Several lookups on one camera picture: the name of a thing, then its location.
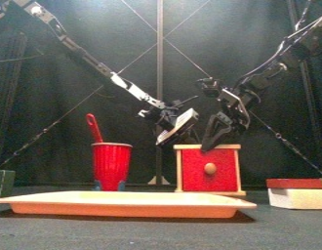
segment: red spoon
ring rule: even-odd
[[[102,132],[99,130],[99,126],[98,126],[95,116],[91,113],[88,113],[87,116],[86,116],[86,119],[87,119],[87,123],[88,123],[90,128],[91,128],[91,132],[92,132],[95,142],[96,143],[103,143],[103,136],[102,136]]]

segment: green block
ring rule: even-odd
[[[0,170],[0,198],[12,195],[16,171]]]

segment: red plastic cup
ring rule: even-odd
[[[106,191],[118,191],[126,186],[130,173],[133,146],[126,144],[92,144],[94,176]]]

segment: metal pole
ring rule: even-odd
[[[300,21],[300,13],[296,2],[297,2],[296,0],[288,0],[294,31],[296,31],[296,25]],[[306,102],[309,107],[310,121],[313,126],[314,142],[317,143],[317,154],[318,154],[317,156],[318,156],[318,161],[322,164],[322,127],[318,119],[317,105],[313,93],[313,83],[309,74],[308,62],[304,62],[301,64],[301,74],[302,74],[304,89],[306,94]]]
[[[163,66],[165,66],[165,2],[158,0],[158,80],[157,97],[163,100]],[[163,150],[157,148],[157,185],[163,184]]]

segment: wooden drawer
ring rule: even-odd
[[[175,145],[178,191],[242,193],[241,145],[221,145],[203,153],[201,145]]]

